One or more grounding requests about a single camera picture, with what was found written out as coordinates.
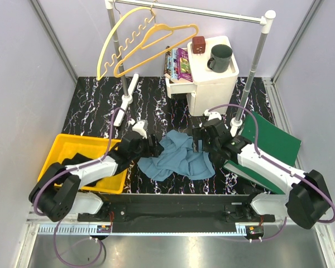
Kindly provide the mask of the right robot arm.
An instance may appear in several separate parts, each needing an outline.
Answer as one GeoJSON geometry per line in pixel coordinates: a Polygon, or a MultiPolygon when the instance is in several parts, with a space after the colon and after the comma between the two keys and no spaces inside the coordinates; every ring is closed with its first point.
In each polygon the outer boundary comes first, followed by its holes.
{"type": "Polygon", "coordinates": [[[210,154],[212,161],[231,161],[248,168],[282,191],[281,194],[260,193],[242,207],[248,221],[263,215],[289,217],[299,227],[311,229],[316,223],[324,223],[322,217],[332,209],[335,221],[335,205],[323,175],[311,170],[305,172],[291,167],[261,151],[251,140],[232,135],[217,118],[192,130],[194,151],[210,154]]]}

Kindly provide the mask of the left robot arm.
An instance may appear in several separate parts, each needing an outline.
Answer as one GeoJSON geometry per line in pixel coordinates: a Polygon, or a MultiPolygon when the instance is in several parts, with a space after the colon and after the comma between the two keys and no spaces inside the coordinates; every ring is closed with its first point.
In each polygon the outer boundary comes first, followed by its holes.
{"type": "Polygon", "coordinates": [[[121,193],[131,162],[163,150],[154,134],[143,138],[135,131],[119,140],[59,134],[28,199],[52,222],[77,213],[103,221],[109,207],[98,194],[121,193]]]}

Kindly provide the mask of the blue tank top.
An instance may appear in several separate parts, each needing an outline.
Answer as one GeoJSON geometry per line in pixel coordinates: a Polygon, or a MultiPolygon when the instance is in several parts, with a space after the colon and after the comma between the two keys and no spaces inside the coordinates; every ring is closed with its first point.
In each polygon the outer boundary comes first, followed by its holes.
{"type": "Polygon", "coordinates": [[[172,173],[190,180],[209,179],[215,169],[207,152],[193,151],[193,138],[176,130],[169,131],[160,141],[164,148],[159,157],[140,158],[139,169],[154,181],[164,181],[172,173]]]}

